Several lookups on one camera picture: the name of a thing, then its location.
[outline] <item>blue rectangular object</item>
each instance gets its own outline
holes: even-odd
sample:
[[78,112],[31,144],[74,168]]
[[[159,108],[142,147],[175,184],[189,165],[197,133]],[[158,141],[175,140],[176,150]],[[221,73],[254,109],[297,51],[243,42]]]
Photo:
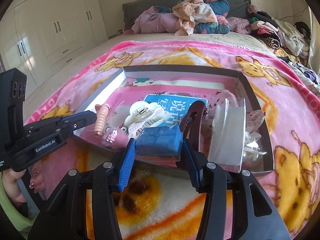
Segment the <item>blue rectangular object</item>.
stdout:
[[137,142],[139,158],[152,161],[179,161],[182,132],[178,125],[145,128]]
[[170,118],[159,126],[171,126],[176,124],[179,125],[183,117],[188,112],[189,107],[195,101],[202,101],[205,103],[205,106],[208,107],[207,99],[196,98],[196,97],[185,97],[185,96],[179,96],[179,95],[149,94],[144,98],[144,101],[148,103],[156,102],[165,111],[170,113]]

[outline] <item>blanket with cartoon print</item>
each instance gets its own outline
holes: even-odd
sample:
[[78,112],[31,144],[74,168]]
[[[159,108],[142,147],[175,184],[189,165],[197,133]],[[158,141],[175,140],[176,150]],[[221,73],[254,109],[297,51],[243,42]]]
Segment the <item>blanket with cartoon print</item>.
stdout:
[[[146,64],[204,65],[242,71],[266,113],[275,157],[275,171],[260,184],[278,208],[292,238],[297,235],[320,200],[320,100],[276,57],[200,41],[122,42],[71,78],[28,122],[71,115],[118,68]],[[70,142],[36,163],[32,180],[42,185],[37,190],[43,190],[48,197],[69,169],[85,171],[92,168],[90,163],[89,150]],[[185,240],[196,237],[205,196],[196,194],[188,181],[137,172],[114,199],[124,239]],[[88,203],[90,222],[90,194]],[[227,204],[225,239],[231,234],[232,194],[228,194]],[[88,236],[93,239],[90,226]]]

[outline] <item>drawer handle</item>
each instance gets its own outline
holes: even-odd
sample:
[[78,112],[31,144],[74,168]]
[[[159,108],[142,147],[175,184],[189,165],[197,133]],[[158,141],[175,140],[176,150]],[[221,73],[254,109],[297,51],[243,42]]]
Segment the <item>drawer handle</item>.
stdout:
[[23,46],[22,46],[22,42],[21,42],[20,44],[21,44],[21,48],[22,48],[23,54],[25,54],[24,48],[23,48]]
[[20,48],[19,48],[19,44],[17,46],[18,46],[18,50],[19,50],[20,56],[22,56]]

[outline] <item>metal rivet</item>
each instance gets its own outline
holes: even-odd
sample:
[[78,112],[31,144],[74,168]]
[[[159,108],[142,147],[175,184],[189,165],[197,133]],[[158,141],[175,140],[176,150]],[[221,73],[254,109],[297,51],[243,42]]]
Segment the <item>metal rivet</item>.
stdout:
[[250,171],[248,171],[248,170],[243,170],[242,171],[242,174],[244,175],[244,176],[246,176],[246,177],[249,177],[250,176]]
[[69,176],[74,176],[74,175],[76,175],[77,174],[77,170],[75,170],[75,169],[72,169],[72,170],[70,170],[69,172],[68,172],[68,175]]
[[106,169],[109,169],[112,167],[112,163],[111,162],[106,162],[103,164],[103,167],[106,168]]
[[207,163],[207,167],[209,169],[215,169],[217,167],[217,165],[215,163]]

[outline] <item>white wardrobe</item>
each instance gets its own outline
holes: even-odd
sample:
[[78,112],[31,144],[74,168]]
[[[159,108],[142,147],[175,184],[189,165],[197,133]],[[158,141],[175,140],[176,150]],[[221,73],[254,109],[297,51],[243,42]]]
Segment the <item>white wardrobe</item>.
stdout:
[[26,96],[106,40],[98,0],[14,0],[0,22],[4,67],[27,75]]

